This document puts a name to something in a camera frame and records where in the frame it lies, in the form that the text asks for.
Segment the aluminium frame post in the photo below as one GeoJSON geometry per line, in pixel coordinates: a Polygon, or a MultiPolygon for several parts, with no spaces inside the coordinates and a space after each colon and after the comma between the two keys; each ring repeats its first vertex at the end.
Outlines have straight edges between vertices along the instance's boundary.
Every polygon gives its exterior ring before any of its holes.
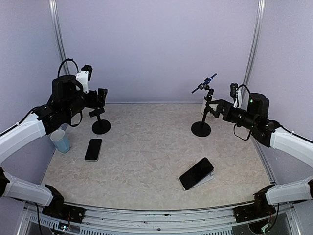
{"type": "Polygon", "coordinates": [[[248,56],[246,71],[243,79],[243,84],[248,87],[249,82],[251,80],[251,73],[253,70],[254,61],[257,54],[258,49],[258,43],[261,35],[262,30],[262,24],[263,24],[263,17],[266,7],[266,1],[265,0],[259,0],[258,1],[258,7],[257,7],[257,14],[256,14],[256,21],[253,31],[253,37],[252,37],[252,43],[250,47],[250,53],[248,56]]]}
{"type": "Polygon", "coordinates": [[[59,20],[58,7],[56,0],[49,0],[49,8],[56,37],[57,49],[60,57],[60,66],[56,82],[52,82],[53,102],[59,106],[69,105],[76,98],[77,84],[75,76],[78,72],[77,63],[73,59],[66,57],[65,46],[63,43],[61,24],[59,20]]]}

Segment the right aluminium frame post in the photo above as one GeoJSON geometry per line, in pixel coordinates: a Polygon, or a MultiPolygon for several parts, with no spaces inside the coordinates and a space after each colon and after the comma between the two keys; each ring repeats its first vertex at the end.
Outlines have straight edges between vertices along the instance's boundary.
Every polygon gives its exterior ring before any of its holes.
{"type": "Polygon", "coordinates": [[[243,84],[248,87],[249,82],[251,80],[251,73],[253,70],[254,61],[257,54],[258,49],[258,43],[261,35],[262,30],[262,24],[263,24],[263,17],[266,7],[266,1],[265,0],[259,0],[258,1],[258,7],[257,7],[257,14],[256,14],[256,21],[253,31],[253,37],[252,37],[252,43],[250,47],[250,53],[248,56],[246,71],[243,79],[243,84]]]}

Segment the black phone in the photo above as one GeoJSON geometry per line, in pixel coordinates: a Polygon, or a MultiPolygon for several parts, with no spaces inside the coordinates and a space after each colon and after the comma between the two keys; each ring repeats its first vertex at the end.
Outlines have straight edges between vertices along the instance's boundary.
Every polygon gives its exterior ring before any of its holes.
{"type": "Polygon", "coordinates": [[[91,139],[89,141],[84,160],[90,162],[98,161],[101,145],[102,139],[91,139]]]}
{"type": "Polygon", "coordinates": [[[211,176],[214,172],[214,167],[207,157],[203,157],[189,170],[183,173],[179,180],[185,190],[189,190],[196,186],[207,176],[211,176]]]}

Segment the white wedge phone stand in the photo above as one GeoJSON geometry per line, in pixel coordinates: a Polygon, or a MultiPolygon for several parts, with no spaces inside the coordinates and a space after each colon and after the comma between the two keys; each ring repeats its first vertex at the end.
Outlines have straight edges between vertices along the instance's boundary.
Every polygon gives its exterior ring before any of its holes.
{"type": "Polygon", "coordinates": [[[206,177],[204,177],[201,181],[199,181],[197,184],[195,184],[193,187],[197,187],[197,186],[200,186],[208,181],[211,181],[214,179],[214,172],[208,174],[206,177]]]}

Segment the left aluminium frame post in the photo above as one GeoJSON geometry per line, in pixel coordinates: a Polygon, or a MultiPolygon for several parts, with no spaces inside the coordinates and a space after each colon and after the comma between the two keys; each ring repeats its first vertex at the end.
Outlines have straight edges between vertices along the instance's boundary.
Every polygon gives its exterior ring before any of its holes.
{"type": "Polygon", "coordinates": [[[57,49],[60,57],[60,66],[56,82],[52,82],[53,102],[59,106],[69,105],[76,98],[77,84],[75,76],[78,72],[77,63],[73,59],[66,57],[65,46],[63,43],[61,24],[59,20],[58,7],[56,0],[49,0],[49,8],[56,37],[57,49]]]}

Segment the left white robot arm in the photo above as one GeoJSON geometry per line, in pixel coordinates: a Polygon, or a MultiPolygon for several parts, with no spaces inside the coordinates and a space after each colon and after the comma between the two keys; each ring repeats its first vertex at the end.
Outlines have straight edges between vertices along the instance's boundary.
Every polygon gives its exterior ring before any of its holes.
{"type": "MultiPolygon", "coordinates": [[[[63,75],[52,81],[52,95],[47,104],[30,110],[18,123],[0,135],[0,161],[43,136],[56,131],[61,125],[72,125],[71,119],[82,114],[84,108],[104,111],[107,89],[88,89],[88,78],[63,75]]],[[[49,207],[57,217],[68,214],[63,196],[52,186],[42,186],[19,179],[3,169],[0,171],[0,195],[29,201],[49,207]]]]}

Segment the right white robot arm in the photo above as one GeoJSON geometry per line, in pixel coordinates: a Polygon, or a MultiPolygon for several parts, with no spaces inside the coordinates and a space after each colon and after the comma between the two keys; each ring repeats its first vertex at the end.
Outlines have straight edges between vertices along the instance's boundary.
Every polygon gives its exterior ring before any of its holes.
{"type": "MultiPolygon", "coordinates": [[[[313,142],[292,131],[287,130],[275,120],[268,119],[269,100],[260,93],[251,93],[247,109],[234,107],[226,100],[206,99],[205,110],[214,117],[223,117],[224,121],[249,130],[258,143],[285,152],[292,157],[313,165],[313,142]]],[[[312,200],[313,178],[294,181],[282,185],[270,185],[255,193],[255,203],[250,206],[254,217],[261,217],[270,205],[284,202],[312,200]]]]}

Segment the white mug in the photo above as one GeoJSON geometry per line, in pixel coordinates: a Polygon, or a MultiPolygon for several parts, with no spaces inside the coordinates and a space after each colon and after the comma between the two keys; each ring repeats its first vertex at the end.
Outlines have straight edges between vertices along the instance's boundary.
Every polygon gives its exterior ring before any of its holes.
{"type": "MultiPolygon", "coordinates": [[[[203,102],[202,102],[202,105],[201,105],[201,114],[202,115],[204,114],[205,107],[206,107],[206,100],[203,99],[203,102]]],[[[216,109],[217,104],[210,104],[210,107],[216,109]]],[[[207,117],[214,117],[214,116],[211,113],[208,112],[207,117]]]]}

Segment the front aluminium rail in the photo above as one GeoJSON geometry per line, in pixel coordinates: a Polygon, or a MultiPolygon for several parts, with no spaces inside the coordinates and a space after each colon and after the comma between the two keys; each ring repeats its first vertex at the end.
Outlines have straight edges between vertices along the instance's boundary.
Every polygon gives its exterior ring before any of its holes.
{"type": "Polygon", "coordinates": [[[267,235],[301,235],[293,204],[281,204],[279,214],[237,222],[236,205],[189,210],[127,210],[83,206],[81,223],[65,222],[40,214],[25,204],[19,235],[252,235],[269,222],[267,235]]]}

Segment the black round-base phone stand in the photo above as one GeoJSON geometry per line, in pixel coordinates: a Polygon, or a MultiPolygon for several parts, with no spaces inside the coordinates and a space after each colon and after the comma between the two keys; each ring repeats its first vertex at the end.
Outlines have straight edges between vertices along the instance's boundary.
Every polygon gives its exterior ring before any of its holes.
{"type": "Polygon", "coordinates": [[[101,119],[100,115],[105,112],[104,108],[95,108],[89,112],[91,118],[96,117],[97,121],[92,125],[92,131],[94,134],[102,135],[110,131],[111,124],[108,120],[101,119]]]}

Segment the light blue mug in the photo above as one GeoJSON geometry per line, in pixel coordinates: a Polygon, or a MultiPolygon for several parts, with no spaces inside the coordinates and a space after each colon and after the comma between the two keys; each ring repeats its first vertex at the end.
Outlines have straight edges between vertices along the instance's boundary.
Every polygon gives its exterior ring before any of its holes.
{"type": "Polygon", "coordinates": [[[50,139],[61,153],[70,151],[70,143],[63,129],[58,129],[51,133],[50,139]]]}

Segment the black tripod clamp stand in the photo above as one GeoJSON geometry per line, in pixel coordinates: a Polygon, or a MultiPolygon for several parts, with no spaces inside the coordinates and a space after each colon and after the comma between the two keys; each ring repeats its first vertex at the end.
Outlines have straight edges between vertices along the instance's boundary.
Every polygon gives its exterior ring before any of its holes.
{"type": "Polygon", "coordinates": [[[209,108],[210,108],[210,102],[212,101],[212,97],[214,94],[214,89],[210,88],[209,83],[213,80],[213,78],[216,76],[217,74],[215,73],[213,76],[208,77],[204,80],[203,83],[200,83],[191,93],[193,94],[194,92],[196,92],[197,90],[207,90],[208,94],[207,96],[204,97],[205,100],[205,108],[204,108],[204,112],[203,112],[203,116],[202,116],[202,120],[201,121],[197,121],[195,123],[192,124],[191,126],[191,131],[194,135],[198,136],[198,137],[207,137],[210,135],[211,133],[211,127],[209,126],[209,124],[207,124],[205,122],[207,114],[209,112],[209,108]]]}

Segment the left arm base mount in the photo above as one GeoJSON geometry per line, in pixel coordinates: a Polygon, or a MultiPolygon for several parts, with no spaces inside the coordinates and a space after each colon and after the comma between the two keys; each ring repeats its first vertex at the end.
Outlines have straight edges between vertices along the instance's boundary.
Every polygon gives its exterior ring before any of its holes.
{"type": "Polygon", "coordinates": [[[83,207],[71,206],[69,204],[54,204],[45,206],[42,213],[52,218],[81,224],[85,211],[83,207]]]}

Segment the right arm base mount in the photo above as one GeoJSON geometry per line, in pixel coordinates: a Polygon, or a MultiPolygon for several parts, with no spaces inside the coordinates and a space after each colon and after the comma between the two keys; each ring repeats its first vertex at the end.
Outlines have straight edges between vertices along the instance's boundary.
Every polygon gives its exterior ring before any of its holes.
{"type": "Polygon", "coordinates": [[[275,214],[276,209],[272,205],[256,205],[256,203],[245,206],[237,206],[233,209],[234,216],[237,223],[246,222],[250,220],[259,219],[262,217],[275,214]]]}

